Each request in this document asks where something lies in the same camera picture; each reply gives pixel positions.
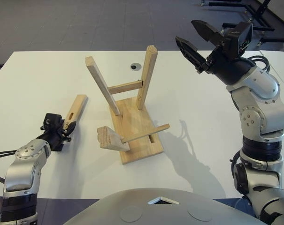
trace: wooden stick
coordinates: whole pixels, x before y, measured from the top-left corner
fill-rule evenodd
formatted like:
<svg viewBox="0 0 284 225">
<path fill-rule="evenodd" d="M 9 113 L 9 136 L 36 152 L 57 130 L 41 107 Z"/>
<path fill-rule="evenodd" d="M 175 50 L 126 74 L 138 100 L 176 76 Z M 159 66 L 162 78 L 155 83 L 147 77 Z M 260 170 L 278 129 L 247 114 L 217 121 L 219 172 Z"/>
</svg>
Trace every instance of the wooden stick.
<svg viewBox="0 0 284 225">
<path fill-rule="evenodd" d="M 113 95 L 113 94 L 129 91 L 129 90 L 135 90 L 135 89 L 142 88 L 142 85 L 143 85 L 143 81 L 134 81 L 130 83 L 124 83 L 124 84 L 109 87 L 108 90 L 109 90 L 109 93 Z"/>
<path fill-rule="evenodd" d="M 111 128 L 104 126 L 97 129 L 98 142 L 100 143 L 100 148 L 111 149 L 116 151 L 129 151 L 128 143 L 121 142 L 121 136 L 118 135 Z"/>
<path fill-rule="evenodd" d="M 101 72 L 99 71 L 95 60 L 92 56 L 85 58 L 85 64 L 88 70 L 90 71 L 91 75 L 93 76 L 95 82 L 97 83 L 100 91 L 104 95 L 105 99 L 107 100 L 109 106 L 114 111 L 115 115 L 120 115 L 120 111 L 115 103 L 113 96 L 109 93 L 105 80 L 103 79 Z"/>
<path fill-rule="evenodd" d="M 135 135 L 132 135 L 132 136 L 129 136 L 129 137 L 126 137 L 126 138 L 122 138 L 121 142 L 122 143 L 131 142 L 131 141 L 134 141 L 134 140 L 139 139 L 141 137 L 149 136 L 149 135 L 155 134 L 157 132 L 166 130 L 168 128 L 170 128 L 170 125 L 167 123 L 165 125 L 155 127 L 153 129 L 150 129 L 150 130 L 147 130 L 147 131 L 144 131 L 144 132 L 141 132 L 141 133 L 137 133 Z"/>
<path fill-rule="evenodd" d="M 144 107 L 146 95 L 152 77 L 152 72 L 154 70 L 156 57 L 157 57 L 157 49 L 155 48 L 155 46 L 154 45 L 148 46 L 146 50 L 146 56 L 143 65 L 142 77 L 141 77 L 141 80 L 143 80 L 143 86 L 138 90 L 138 97 L 137 97 L 137 107 L 139 110 L 141 110 Z"/>
<path fill-rule="evenodd" d="M 66 118 L 65 118 L 65 121 L 63 122 L 63 128 L 64 129 L 67 129 L 68 125 L 71 122 L 74 122 L 78 119 L 86 99 L 87 99 L 86 95 L 77 95 L 76 96 L 76 98 L 75 98 Z"/>
</svg>

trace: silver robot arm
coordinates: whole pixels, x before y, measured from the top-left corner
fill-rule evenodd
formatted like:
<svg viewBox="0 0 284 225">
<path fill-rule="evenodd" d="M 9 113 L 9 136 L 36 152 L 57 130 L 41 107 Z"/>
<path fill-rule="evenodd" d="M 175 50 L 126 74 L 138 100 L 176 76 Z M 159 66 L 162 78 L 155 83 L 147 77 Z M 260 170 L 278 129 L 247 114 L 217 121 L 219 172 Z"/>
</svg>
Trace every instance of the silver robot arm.
<svg viewBox="0 0 284 225">
<path fill-rule="evenodd" d="M 180 37 L 176 37 L 177 46 L 198 73 L 214 74 L 227 85 L 240 113 L 243 147 L 231 165 L 235 188 L 248 198 L 258 219 L 266 224 L 284 224 L 284 160 L 280 154 L 284 104 L 278 81 L 268 73 L 268 60 L 241 57 L 252 39 L 252 24 L 240 22 L 224 36 L 204 21 L 193 20 L 192 24 L 216 48 L 205 59 Z M 267 62 L 266 71 L 255 61 Z"/>
<path fill-rule="evenodd" d="M 240 112 L 243 132 L 241 163 L 235 164 L 235 188 L 252 203 L 267 224 L 284 224 L 283 157 L 284 104 L 275 77 L 251 68 L 227 90 Z"/>
<path fill-rule="evenodd" d="M 5 177 L 0 225 L 37 225 L 37 195 L 41 170 L 51 151 L 61 151 L 76 122 L 63 129 L 61 115 L 47 113 L 44 133 L 15 152 Z"/>
</svg>

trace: wooden furniture part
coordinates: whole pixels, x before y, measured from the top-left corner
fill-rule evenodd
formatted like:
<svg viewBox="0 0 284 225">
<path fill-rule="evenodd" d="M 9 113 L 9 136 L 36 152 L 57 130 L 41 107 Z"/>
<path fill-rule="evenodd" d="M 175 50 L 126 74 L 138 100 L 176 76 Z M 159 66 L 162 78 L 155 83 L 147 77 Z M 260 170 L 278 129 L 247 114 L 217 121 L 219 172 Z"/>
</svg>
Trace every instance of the wooden furniture part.
<svg viewBox="0 0 284 225">
<path fill-rule="evenodd" d="M 150 136 L 157 132 L 166 130 L 169 127 L 170 127 L 169 124 L 165 124 L 165 125 L 162 125 L 156 128 L 152 128 L 142 133 L 138 133 L 138 134 L 134 134 L 132 136 L 126 137 L 126 138 L 122 138 L 111 128 L 104 126 L 104 127 L 100 127 L 97 129 L 97 133 L 98 133 L 97 139 L 98 139 L 98 142 L 100 143 L 100 148 L 102 149 L 129 151 L 130 148 L 127 142 L 132 142 L 136 139 L 139 139 L 145 136 Z"/>
<path fill-rule="evenodd" d="M 129 136 L 129 137 L 122 138 L 121 142 L 122 143 L 132 142 L 132 141 L 137 140 L 141 137 L 150 136 L 150 135 L 153 135 L 155 133 L 158 133 L 160 131 L 163 131 L 163 130 L 166 130 L 166 129 L 169 129 L 169 128 L 170 128 L 170 125 L 167 123 L 165 125 L 161 125 L 159 127 L 155 127 L 155 128 L 150 129 L 150 130 L 147 130 L 147 131 L 144 131 L 144 132 L 141 132 L 141 133 L 137 133 L 137 134 Z"/>
<path fill-rule="evenodd" d="M 144 103 L 146 100 L 146 95 L 148 92 L 150 80 L 152 77 L 152 72 L 154 70 L 154 65 L 157 57 L 157 49 L 154 45 L 150 45 L 147 47 L 145 61 L 143 65 L 142 78 L 143 86 L 138 90 L 137 97 L 137 107 L 138 109 L 142 109 L 144 107 Z"/>
<path fill-rule="evenodd" d="M 63 122 L 63 128 L 67 129 L 68 125 L 71 122 L 77 121 L 85 101 L 87 100 L 87 96 L 86 95 L 77 95 L 64 122 Z"/>
<path fill-rule="evenodd" d="M 121 136 L 118 135 L 111 128 L 104 126 L 97 129 L 98 142 L 100 143 L 100 148 L 111 149 L 116 151 L 129 151 L 128 143 L 121 142 Z"/>
<path fill-rule="evenodd" d="M 124 84 L 116 85 L 113 87 L 109 87 L 108 90 L 109 90 L 109 93 L 113 95 L 113 94 L 129 91 L 129 90 L 135 90 L 135 89 L 142 88 L 142 85 L 143 85 L 143 81 L 134 81 L 130 83 L 124 83 Z"/>
<path fill-rule="evenodd" d="M 115 100 L 113 96 L 109 93 L 109 90 L 107 88 L 107 85 L 96 65 L 95 60 L 93 57 L 86 57 L 85 58 L 85 64 L 88 70 L 90 71 L 91 75 L 93 76 L 95 82 L 97 83 L 98 87 L 100 88 L 100 91 L 104 95 L 105 99 L 107 100 L 110 108 L 114 111 L 115 115 L 120 115 L 120 111 L 115 103 Z"/>
<path fill-rule="evenodd" d="M 115 131 L 108 127 L 97 129 L 101 148 L 118 150 L 122 164 L 163 152 L 157 132 L 169 128 L 169 124 L 154 127 L 145 104 L 150 80 L 157 58 L 157 49 L 147 47 L 141 80 L 107 87 L 94 59 L 85 58 L 85 63 L 110 106 Z M 138 96 L 115 102 L 112 94 L 138 89 Z"/>
</svg>

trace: wooden block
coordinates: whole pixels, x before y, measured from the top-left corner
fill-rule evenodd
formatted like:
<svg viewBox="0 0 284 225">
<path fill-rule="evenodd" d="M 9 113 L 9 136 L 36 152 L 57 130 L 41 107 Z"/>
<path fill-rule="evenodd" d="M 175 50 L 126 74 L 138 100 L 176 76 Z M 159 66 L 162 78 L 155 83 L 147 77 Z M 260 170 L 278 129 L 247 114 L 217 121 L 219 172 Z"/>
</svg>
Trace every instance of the wooden block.
<svg viewBox="0 0 284 225">
<path fill-rule="evenodd" d="M 128 143 L 121 142 L 121 136 L 111 128 L 104 126 L 97 129 L 100 148 L 116 151 L 129 151 Z"/>
<path fill-rule="evenodd" d="M 170 125 L 167 123 L 167 124 L 164 124 L 162 126 L 159 126 L 159 127 L 155 127 L 155 128 L 152 128 L 152 129 L 149 129 L 147 131 L 144 131 L 144 132 L 141 132 L 141 133 L 137 133 L 135 135 L 132 135 L 130 137 L 125 137 L 125 138 L 122 138 L 121 139 L 121 142 L 122 143 L 125 143 L 125 142 L 132 142 L 136 139 L 139 139 L 141 137 L 145 137 L 145 136 L 149 136 L 149 135 L 153 135 L 155 133 L 158 133 L 160 131 L 163 131 L 163 130 L 166 130 L 170 128 Z"/>
<path fill-rule="evenodd" d="M 87 99 L 86 95 L 77 95 L 76 96 L 76 98 L 75 98 L 75 100 L 74 100 L 74 102 L 73 102 L 64 122 L 63 122 L 63 128 L 64 129 L 67 129 L 68 125 L 71 122 L 77 121 L 86 99 Z"/>
<path fill-rule="evenodd" d="M 143 86 L 138 90 L 138 97 L 137 97 L 137 107 L 140 110 L 144 107 L 150 80 L 152 77 L 152 72 L 154 70 L 156 57 L 157 57 L 157 49 L 155 48 L 155 46 L 154 45 L 148 46 L 146 50 L 142 77 L 141 77 L 141 80 L 143 80 Z"/>
<path fill-rule="evenodd" d="M 113 95 L 113 94 L 129 91 L 129 90 L 139 89 L 142 87 L 142 84 L 143 84 L 143 81 L 134 81 L 130 83 L 124 83 L 124 84 L 120 84 L 117 86 L 109 87 L 108 90 L 110 94 Z"/>
<path fill-rule="evenodd" d="M 136 97 L 117 101 L 120 116 L 116 116 L 110 109 L 115 132 L 120 136 L 129 137 L 137 133 L 146 132 L 154 128 L 153 122 L 146 107 L 139 110 L 136 105 Z M 130 151 L 120 151 L 122 164 L 153 156 L 163 152 L 158 134 L 152 134 L 129 142 Z"/>
<path fill-rule="evenodd" d="M 100 91 L 104 95 L 105 99 L 107 100 L 110 108 L 114 111 L 115 115 L 120 115 L 120 111 L 115 103 L 113 96 L 109 93 L 105 80 L 102 77 L 101 72 L 99 71 L 95 60 L 92 56 L 85 58 L 85 64 L 88 70 L 90 71 L 91 75 L 93 76 L 95 82 L 97 83 Z"/>
</svg>

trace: white table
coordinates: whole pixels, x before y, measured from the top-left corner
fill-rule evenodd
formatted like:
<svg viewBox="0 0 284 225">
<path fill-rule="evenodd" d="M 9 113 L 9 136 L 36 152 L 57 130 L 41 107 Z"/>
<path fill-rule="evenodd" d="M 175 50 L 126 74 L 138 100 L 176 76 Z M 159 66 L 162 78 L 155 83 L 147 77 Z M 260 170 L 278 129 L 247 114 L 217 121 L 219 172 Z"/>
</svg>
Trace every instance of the white table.
<svg viewBox="0 0 284 225">
<path fill-rule="evenodd" d="M 113 124 L 108 105 L 85 67 L 84 58 L 90 55 L 109 86 L 141 76 L 130 64 L 142 64 L 145 52 L 15 52 L 0 71 L 0 151 L 17 149 L 40 135 L 45 114 L 64 117 L 77 94 L 89 98 L 73 141 L 47 160 L 39 197 L 103 198 L 125 189 L 153 187 L 209 198 L 241 196 L 234 188 L 229 163 L 242 146 L 239 114 L 221 81 L 197 74 L 179 51 L 160 51 L 146 106 L 155 124 L 171 125 L 159 133 L 165 151 L 122 165 L 119 152 L 99 148 L 96 129 L 113 128 Z M 136 94 L 135 90 L 115 98 Z M 181 137 L 183 126 L 191 143 L 187 136 Z M 13 159 L 0 159 L 0 176 L 5 176 Z"/>
</svg>

